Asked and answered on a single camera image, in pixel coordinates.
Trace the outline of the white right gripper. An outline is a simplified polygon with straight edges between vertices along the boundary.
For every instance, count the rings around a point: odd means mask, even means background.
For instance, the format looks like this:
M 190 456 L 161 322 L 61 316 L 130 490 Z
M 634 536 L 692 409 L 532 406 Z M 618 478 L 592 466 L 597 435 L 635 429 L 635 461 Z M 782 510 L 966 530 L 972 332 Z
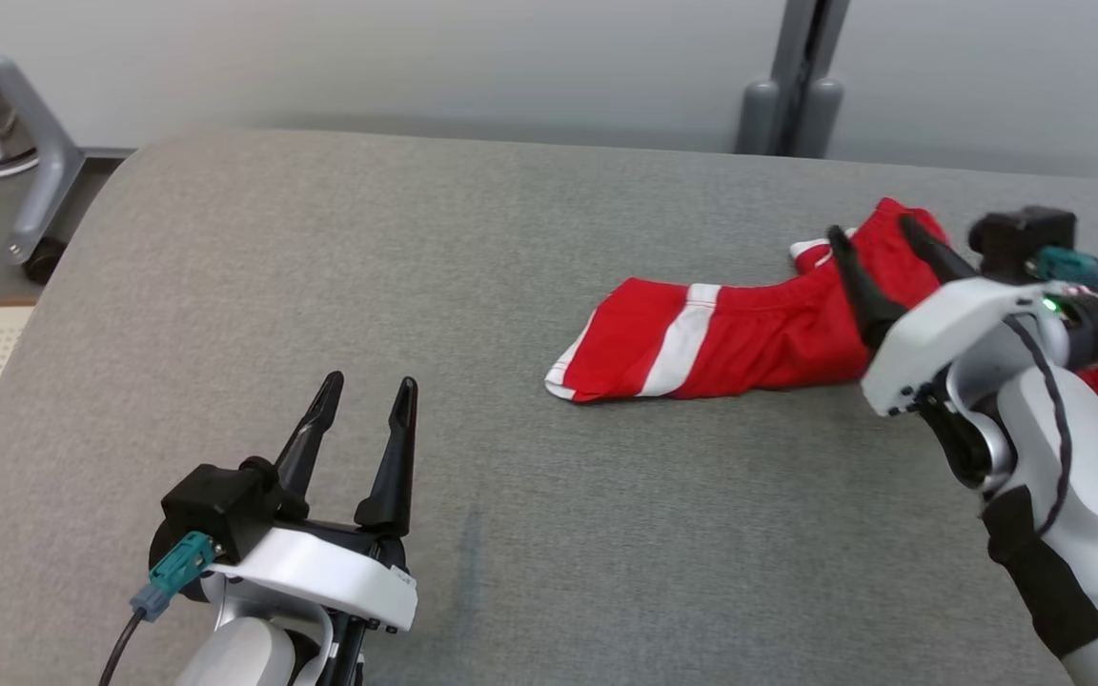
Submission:
M 975 278 L 977 270 L 915 214 L 904 214 L 898 225 L 915 256 L 938 282 L 948 283 L 909 313 L 881 290 L 845 230 L 826 230 L 829 260 L 837 266 L 859 337 L 867 349 L 879 349 L 860 387 L 879 416 L 914 411 L 966 421 L 967 445 L 985 448 L 986 460 L 962 466 L 950 456 L 948 464 L 965 487 L 993 492 L 1010 477 L 1013 451 L 1006 430 L 973 405 L 1034 366 L 1026 340 L 1010 324 L 1023 327 L 1050 366 L 1067 364 L 1067 331 L 1047 303 L 1054 288 Z

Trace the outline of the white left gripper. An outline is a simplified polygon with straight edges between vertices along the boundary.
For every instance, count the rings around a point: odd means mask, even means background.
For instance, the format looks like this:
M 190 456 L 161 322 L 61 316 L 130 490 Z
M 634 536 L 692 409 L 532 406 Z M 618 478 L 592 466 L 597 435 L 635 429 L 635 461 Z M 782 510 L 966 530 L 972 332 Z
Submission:
M 274 463 L 287 494 L 305 498 L 324 434 L 336 420 L 344 374 L 332 371 Z M 413 511 L 418 383 L 402 376 L 376 481 L 355 524 L 408 535 Z M 404 569 L 317 535 L 274 527 L 239 563 L 221 544 L 209 566 L 217 621 L 209 637 L 211 685 L 361 685 L 363 639 L 413 628 L 418 595 Z

